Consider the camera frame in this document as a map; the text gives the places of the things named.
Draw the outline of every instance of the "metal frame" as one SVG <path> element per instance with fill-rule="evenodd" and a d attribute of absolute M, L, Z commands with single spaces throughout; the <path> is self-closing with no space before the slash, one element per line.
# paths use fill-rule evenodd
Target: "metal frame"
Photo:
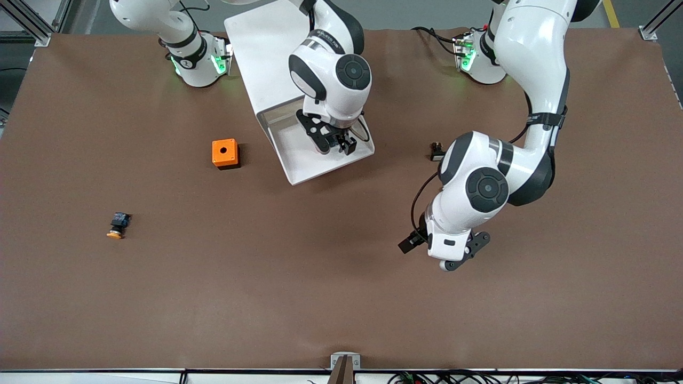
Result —
<path fill-rule="evenodd" d="M 36 39 L 36 46 L 48 46 L 54 28 L 43 20 L 24 0 L 0 0 L 0 8 Z"/>
<path fill-rule="evenodd" d="M 669 2 L 662 8 L 645 26 L 638 27 L 641 37 L 646 41 L 657 40 L 655 31 L 683 5 L 683 0 L 669 0 Z"/>

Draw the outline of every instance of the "orange box with hole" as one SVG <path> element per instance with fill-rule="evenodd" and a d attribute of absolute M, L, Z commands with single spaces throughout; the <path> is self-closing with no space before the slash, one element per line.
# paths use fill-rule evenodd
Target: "orange box with hole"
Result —
<path fill-rule="evenodd" d="M 235 139 L 216 140 L 211 145 L 211 157 L 218 169 L 240 167 L 240 147 Z"/>

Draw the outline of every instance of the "cable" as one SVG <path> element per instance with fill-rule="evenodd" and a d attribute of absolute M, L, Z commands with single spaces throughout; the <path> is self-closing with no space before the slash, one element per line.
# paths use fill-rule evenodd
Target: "cable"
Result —
<path fill-rule="evenodd" d="M 401 376 L 401 374 L 399 374 L 399 373 L 394 374 L 392 377 L 389 378 L 389 380 L 387 381 L 387 384 L 391 384 L 391 381 L 393 379 L 396 379 L 397 377 L 400 377 L 400 376 Z"/>
<path fill-rule="evenodd" d="M 524 127 L 524 129 L 522 129 L 522 132 L 519 132 L 519 134 L 518 134 L 517 136 L 515 136 L 514 139 L 508 141 L 508 143 L 512 144 L 512 143 L 514 143 L 515 141 L 521 139 L 522 136 L 524 136 L 524 134 L 527 132 L 527 129 L 529 129 L 529 126 L 528 126 L 528 125 L 526 125 L 526 126 Z"/>
<path fill-rule="evenodd" d="M 209 3 L 206 4 L 206 8 L 199 8 L 199 7 L 184 7 L 184 6 L 183 6 L 183 10 L 184 10 L 184 11 L 188 11 L 188 10 L 208 11 L 208 10 L 210 10 L 210 9 L 211 9 L 211 5 L 210 5 Z"/>
<path fill-rule="evenodd" d="M 180 11 L 187 13 L 187 16 L 190 16 L 190 20 L 192 20 L 192 24 L 195 26 L 195 28 L 199 31 L 199 27 L 197 26 L 197 23 L 195 22 L 195 18 L 192 17 L 192 14 L 190 13 L 190 10 L 197 10 L 197 11 L 208 11 L 211 9 L 211 5 L 209 3 L 206 3 L 206 8 L 198 8 L 198 7 L 186 7 L 183 3 L 182 0 L 180 0 Z"/>
<path fill-rule="evenodd" d="M 21 68 L 21 67 L 2 68 L 2 69 L 0 69 L 0 72 L 5 72 L 6 70 L 26 70 L 26 68 Z"/>
<path fill-rule="evenodd" d="M 443 42 L 449 42 L 449 43 L 453 44 L 453 39 L 445 38 L 443 36 L 436 34 L 434 28 L 427 29 L 425 27 L 414 27 L 414 28 L 411 28 L 410 30 L 411 31 L 425 31 L 428 34 L 430 34 L 430 36 L 432 36 L 433 38 L 436 38 L 436 41 L 439 43 L 439 45 L 441 45 L 441 48 L 444 48 L 446 50 L 446 52 L 450 53 L 451 55 L 458 56 L 458 57 L 465 57 L 464 53 L 458 53 L 458 52 L 451 51 L 450 49 L 448 49 L 448 47 L 445 46 L 443 44 Z"/>
<path fill-rule="evenodd" d="M 420 234 L 420 231 L 417 229 L 417 225 L 415 225 L 415 204 L 417 203 L 417 199 L 420 197 L 422 194 L 422 191 L 425 189 L 427 184 L 429 184 L 436 176 L 438 175 L 438 171 L 434 172 L 433 175 L 431 175 L 427 181 L 425 181 L 424 184 L 422 184 L 422 187 L 420 187 L 420 190 L 417 192 L 415 195 L 415 199 L 413 199 L 413 204 L 410 205 L 410 222 L 413 225 L 413 229 L 415 230 L 415 233 L 417 233 L 417 236 L 420 236 L 420 238 L 426 243 L 427 239 Z"/>
<path fill-rule="evenodd" d="M 353 132 L 353 134 L 356 135 L 356 137 L 358 137 L 363 143 L 367 143 L 367 142 L 370 141 L 370 131 L 367 130 L 367 127 L 365 126 L 365 123 L 363 122 L 363 120 L 361 120 L 361 119 L 359 118 L 359 119 L 358 119 L 358 122 L 361 123 L 361 126 L 363 127 L 363 130 L 365 131 L 365 137 L 367 137 L 367 139 L 365 139 L 365 140 L 361 139 L 361 136 L 358 134 L 358 132 L 354 131 L 352 128 L 349 128 L 349 129 L 350 129 L 351 132 Z"/>

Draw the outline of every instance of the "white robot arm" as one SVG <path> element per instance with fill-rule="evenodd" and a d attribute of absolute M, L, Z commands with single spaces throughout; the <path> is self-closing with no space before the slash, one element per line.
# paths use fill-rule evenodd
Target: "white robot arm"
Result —
<path fill-rule="evenodd" d="M 427 207 L 418 228 L 401 242 L 404 253 L 427 242 L 429 256 L 440 259 L 444 271 L 452 271 L 490 240 L 485 232 L 473 234 L 472 228 L 494 217 L 506 202 L 528 204 L 550 187 L 570 78 L 564 36 L 575 7 L 576 0 L 522 0 L 495 6 L 492 19 L 499 21 L 492 23 L 495 58 L 482 55 L 485 60 L 471 68 L 499 65 L 503 76 L 509 74 L 524 89 L 529 103 L 524 146 L 479 132 L 458 137 L 438 168 L 443 190 Z"/>
<path fill-rule="evenodd" d="M 223 0 L 234 5 L 258 0 Z M 223 39 L 200 32 L 181 12 L 171 11 L 179 0 L 109 0 L 116 18 L 136 31 L 153 31 L 171 53 L 176 72 L 193 87 L 205 87 L 227 73 L 232 48 Z M 360 121 L 372 84 L 363 28 L 331 0 L 290 0 L 311 20 L 311 32 L 289 58 L 294 84 L 305 94 L 297 118 L 319 152 L 338 146 L 351 154 L 357 141 L 351 126 Z"/>
<path fill-rule="evenodd" d="M 363 28 L 330 0 L 290 0 L 311 19 L 311 32 L 289 58 L 294 84 L 305 94 L 296 114 L 319 152 L 339 146 L 351 154 L 357 141 L 351 126 L 358 120 L 372 85 Z M 365 138 L 369 139 L 367 128 Z"/>
<path fill-rule="evenodd" d="M 206 87 L 227 73 L 232 49 L 224 39 L 199 32 L 186 14 L 171 11 L 178 1 L 109 0 L 109 6 L 121 24 L 159 36 L 185 83 Z"/>

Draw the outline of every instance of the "brown paper mat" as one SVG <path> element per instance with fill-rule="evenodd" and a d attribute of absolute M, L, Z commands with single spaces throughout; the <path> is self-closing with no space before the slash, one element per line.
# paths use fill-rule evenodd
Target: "brown paper mat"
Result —
<path fill-rule="evenodd" d="M 511 139 L 513 80 L 369 31 L 376 153 L 292 187 L 239 77 L 191 89 L 154 36 L 53 36 L 0 140 L 0 367 L 315 368 L 344 350 L 366 368 L 679 368 L 683 113 L 635 30 L 566 45 L 555 184 L 444 273 L 396 246 L 428 144 Z M 244 165 L 220 172 L 227 137 Z M 117 210 L 122 241 L 104 235 Z"/>

